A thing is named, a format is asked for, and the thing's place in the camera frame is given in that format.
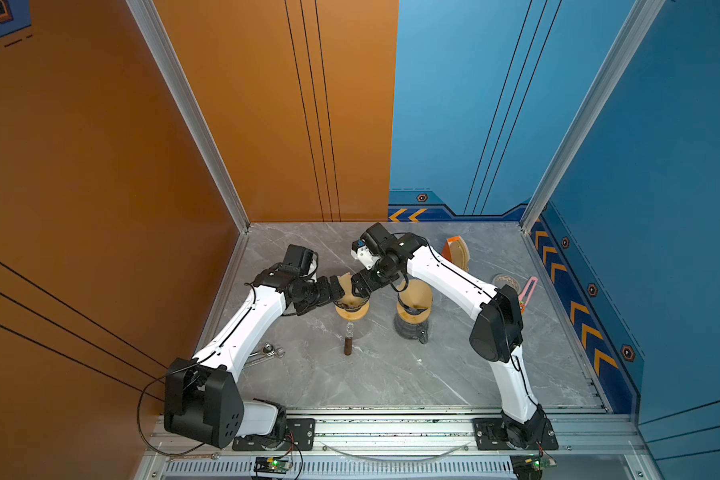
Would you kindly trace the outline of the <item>brown paper coffee filter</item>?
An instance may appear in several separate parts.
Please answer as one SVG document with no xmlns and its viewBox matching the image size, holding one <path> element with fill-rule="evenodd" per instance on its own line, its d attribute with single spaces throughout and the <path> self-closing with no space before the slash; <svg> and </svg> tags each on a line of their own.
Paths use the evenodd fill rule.
<svg viewBox="0 0 720 480">
<path fill-rule="evenodd" d="M 411 279 L 409 285 L 398 293 L 398 307 L 408 315 L 419 316 L 429 311 L 433 303 L 432 288 L 426 282 Z"/>
</svg>

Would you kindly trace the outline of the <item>orange coffee filter box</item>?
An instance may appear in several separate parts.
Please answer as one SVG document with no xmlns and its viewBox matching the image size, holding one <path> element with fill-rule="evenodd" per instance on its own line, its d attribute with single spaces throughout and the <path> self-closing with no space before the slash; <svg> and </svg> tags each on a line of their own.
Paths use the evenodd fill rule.
<svg viewBox="0 0 720 480">
<path fill-rule="evenodd" d="M 461 270 L 469 271 L 470 252 L 461 236 L 450 237 L 446 240 L 442 256 Z"/>
</svg>

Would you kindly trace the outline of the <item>grey ribbed glass pitcher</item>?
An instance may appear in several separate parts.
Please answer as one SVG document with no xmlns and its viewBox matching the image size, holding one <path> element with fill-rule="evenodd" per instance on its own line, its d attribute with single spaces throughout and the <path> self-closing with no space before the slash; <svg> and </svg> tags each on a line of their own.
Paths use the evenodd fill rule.
<svg viewBox="0 0 720 480">
<path fill-rule="evenodd" d="M 396 333 L 403 339 L 416 340 L 421 344 L 427 344 L 429 341 L 430 323 L 428 321 L 416 324 L 404 320 L 394 321 L 393 326 Z"/>
</svg>

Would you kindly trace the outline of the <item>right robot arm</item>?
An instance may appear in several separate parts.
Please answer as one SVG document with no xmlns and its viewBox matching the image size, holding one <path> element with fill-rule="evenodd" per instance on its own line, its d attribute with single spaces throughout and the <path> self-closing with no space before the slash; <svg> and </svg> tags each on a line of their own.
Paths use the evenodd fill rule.
<svg viewBox="0 0 720 480">
<path fill-rule="evenodd" d="M 504 440 L 516 449 L 541 447 L 551 422 L 533 394 L 523 358 L 523 319 L 517 292 L 486 283 L 436 252 L 411 232 L 390 232 L 375 223 L 351 247 L 363 269 L 351 277 L 361 298 L 399 278 L 412 278 L 438 290 L 472 320 L 469 344 L 489 362 L 500 398 Z"/>
</svg>

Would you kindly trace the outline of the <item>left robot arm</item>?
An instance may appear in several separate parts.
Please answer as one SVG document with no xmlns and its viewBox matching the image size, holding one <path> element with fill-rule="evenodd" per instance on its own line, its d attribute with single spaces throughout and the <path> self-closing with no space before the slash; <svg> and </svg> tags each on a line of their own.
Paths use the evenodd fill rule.
<svg viewBox="0 0 720 480">
<path fill-rule="evenodd" d="M 189 359 L 177 358 L 165 377 L 166 431 L 217 448 L 237 437 L 257 436 L 272 448 L 285 440 L 286 408 L 245 400 L 237 381 L 270 326 L 340 299 L 338 279 L 316 275 L 318 254 L 290 245 L 282 261 L 249 283 L 250 293 L 222 330 Z"/>
</svg>

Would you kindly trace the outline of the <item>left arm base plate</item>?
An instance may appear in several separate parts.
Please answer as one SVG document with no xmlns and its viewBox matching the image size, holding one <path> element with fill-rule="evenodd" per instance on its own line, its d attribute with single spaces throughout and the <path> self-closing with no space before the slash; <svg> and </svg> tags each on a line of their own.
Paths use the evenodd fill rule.
<svg viewBox="0 0 720 480">
<path fill-rule="evenodd" d="M 232 443 L 234 451 L 283 451 L 292 447 L 291 441 L 302 451 L 314 447 L 316 420 L 314 418 L 288 418 L 285 436 L 282 440 L 273 437 L 250 435 L 236 437 Z"/>
</svg>

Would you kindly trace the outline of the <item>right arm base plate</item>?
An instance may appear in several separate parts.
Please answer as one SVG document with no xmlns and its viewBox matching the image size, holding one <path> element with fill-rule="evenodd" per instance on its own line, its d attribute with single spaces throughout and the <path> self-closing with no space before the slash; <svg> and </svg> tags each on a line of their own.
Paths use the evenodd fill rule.
<svg viewBox="0 0 720 480">
<path fill-rule="evenodd" d="M 555 451 L 560 448 L 556 432 L 549 419 L 545 421 L 541 433 L 528 447 L 512 444 L 503 427 L 503 421 L 499 418 L 475 418 L 472 420 L 472 427 L 474 439 L 480 451 L 534 450 L 538 446 L 541 446 L 544 451 Z"/>
</svg>

